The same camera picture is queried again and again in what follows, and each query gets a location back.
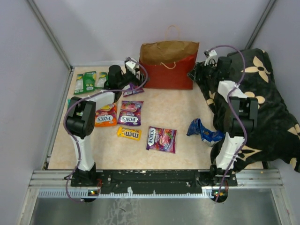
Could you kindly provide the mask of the purple candy bag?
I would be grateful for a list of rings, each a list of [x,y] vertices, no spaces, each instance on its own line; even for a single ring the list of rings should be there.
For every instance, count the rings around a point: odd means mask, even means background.
[[[146,150],[158,150],[175,154],[177,130],[149,127]]]
[[[143,101],[122,101],[118,124],[140,126],[142,105]]]
[[[133,83],[130,83],[127,86],[125,86],[123,88],[123,90],[124,90],[123,97],[128,97],[131,95],[135,95],[135,94],[144,92],[143,88],[137,89],[137,86],[135,86]]]

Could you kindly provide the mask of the black floral pillow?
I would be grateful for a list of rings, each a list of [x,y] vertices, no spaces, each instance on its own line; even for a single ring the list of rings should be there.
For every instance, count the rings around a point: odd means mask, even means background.
[[[277,90],[268,53],[255,48],[227,56],[232,61],[228,79],[238,82],[243,76],[241,91],[258,100],[257,127],[248,134],[233,170],[237,173],[259,161],[281,159],[299,172],[300,126]]]

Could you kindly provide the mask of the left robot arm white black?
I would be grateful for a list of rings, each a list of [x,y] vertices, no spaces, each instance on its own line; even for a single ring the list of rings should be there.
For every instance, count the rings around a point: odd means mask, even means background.
[[[149,80],[147,70],[139,63],[127,60],[125,67],[126,70],[122,71],[119,65],[110,66],[100,92],[84,98],[72,97],[70,100],[63,125],[73,141],[77,164],[66,178],[67,185],[91,187],[102,182],[96,170],[90,140],[95,127],[96,112],[106,105],[114,104],[127,91],[126,86],[130,83],[137,84],[138,90]]]

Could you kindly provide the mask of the yellow chocolate candy packet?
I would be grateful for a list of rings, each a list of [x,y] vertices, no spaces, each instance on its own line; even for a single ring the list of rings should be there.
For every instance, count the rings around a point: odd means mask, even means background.
[[[117,136],[139,141],[141,138],[141,133],[142,131],[138,129],[119,127]]]

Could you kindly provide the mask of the green yellow snack bag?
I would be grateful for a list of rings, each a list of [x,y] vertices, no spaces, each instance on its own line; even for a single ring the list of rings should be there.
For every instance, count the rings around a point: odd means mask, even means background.
[[[95,88],[96,89],[103,89],[104,86],[105,86],[105,82],[107,81],[107,78],[108,77],[107,77],[106,72],[100,72]]]
[[[74,95],[85,94],[95,90],[96,71],[77,74]]]

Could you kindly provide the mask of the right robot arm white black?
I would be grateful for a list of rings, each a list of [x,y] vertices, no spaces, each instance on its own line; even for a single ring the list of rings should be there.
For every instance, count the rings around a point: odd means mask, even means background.
[[[233,163],[239,151],[248,140],[248,133],[257,125],[258,100],[248,97],[240,89],[244,73],[238,83],[228,79],[232,60],[229,57],[219,57],[215,61],[208,56],[205,62],[196,63],[188,76],[197,83],[205,77],[218,83],[217,92],[228,104],[224,117],[225,139],[209,174],[210,182],[221,187],[225,184],[233,170]]]

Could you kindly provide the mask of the orange candy bag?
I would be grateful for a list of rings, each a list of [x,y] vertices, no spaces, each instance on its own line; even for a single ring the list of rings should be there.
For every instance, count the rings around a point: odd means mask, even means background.
[[[117,125],[117,106],[115,103],[105,105],[96,111],[95,127],[111,127]]]

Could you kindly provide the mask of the red brown paper bag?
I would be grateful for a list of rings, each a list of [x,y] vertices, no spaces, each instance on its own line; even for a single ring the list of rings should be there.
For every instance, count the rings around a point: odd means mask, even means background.
[[[148,73],[145,88],[191,90],[193,81],[188,73],[195,66],[199,45],[181,41],[176,25],[167,28],[163,41],[142,44],[139,63],[141,71]]]

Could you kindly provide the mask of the blue tortilla chips bag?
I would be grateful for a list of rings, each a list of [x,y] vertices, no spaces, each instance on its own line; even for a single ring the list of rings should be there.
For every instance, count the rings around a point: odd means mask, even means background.
[[[187,136],[199,135],[201,140],[209,147],[213,147],[216,143],[221,141],[225,135],[221,131],[211,131],[207,129],[200,118],[194,119],[187,130]]]

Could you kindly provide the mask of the colourful candy bag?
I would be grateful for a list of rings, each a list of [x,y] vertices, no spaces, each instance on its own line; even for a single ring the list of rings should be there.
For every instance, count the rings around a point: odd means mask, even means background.
[[[67,109],[69,109],[69,107],[70,107],[70,102],[71,102],[71,99],[69,98],[69,99],[67,100]]]

